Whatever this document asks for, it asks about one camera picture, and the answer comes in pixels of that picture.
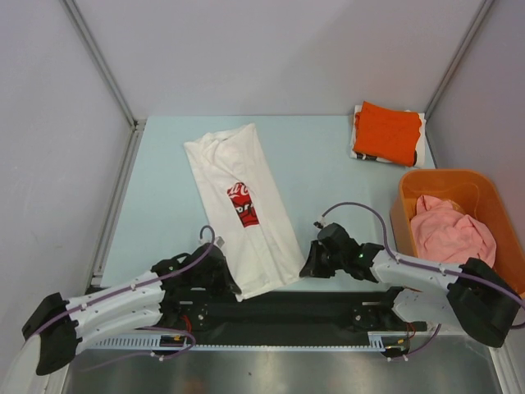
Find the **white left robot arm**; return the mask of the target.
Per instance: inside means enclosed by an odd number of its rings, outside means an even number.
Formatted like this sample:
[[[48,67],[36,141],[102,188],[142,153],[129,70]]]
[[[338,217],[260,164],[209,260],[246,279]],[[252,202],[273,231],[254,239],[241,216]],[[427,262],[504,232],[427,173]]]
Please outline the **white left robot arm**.
[[[87,347],[138,328],[173,328],[181,318],[180,293],[202,288],[211,296],[240,294],[226,257],[206,243],[192,254],[163,259],[130,282],[90,295],[46,296],[22,328],[40,340],[36,373],[45,376],[69,364]]]

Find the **white t-shirt red graphic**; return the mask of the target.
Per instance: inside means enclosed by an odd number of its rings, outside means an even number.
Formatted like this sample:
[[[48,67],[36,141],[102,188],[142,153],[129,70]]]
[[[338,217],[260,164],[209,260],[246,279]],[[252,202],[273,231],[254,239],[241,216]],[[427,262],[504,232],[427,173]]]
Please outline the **white t-shirt red graphic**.
[[[305,263],[253,123],[184,144],[208,222],[243,301],[299,280]]]

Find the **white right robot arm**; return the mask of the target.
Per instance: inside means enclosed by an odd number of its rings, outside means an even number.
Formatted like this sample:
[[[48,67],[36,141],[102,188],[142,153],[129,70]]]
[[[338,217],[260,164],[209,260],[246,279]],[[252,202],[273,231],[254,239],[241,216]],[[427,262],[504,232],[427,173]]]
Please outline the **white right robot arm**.
[[[333,277],[342,270],[359,281],[395,289],[378,309],[380,323],[431,321],[462,328],[485,346],[500,348],[521,307],[521,297],[480,259],[441,264],[395,254],[384,245],[359,244],[337,223],[321,227],[310,244],[301,277]]]

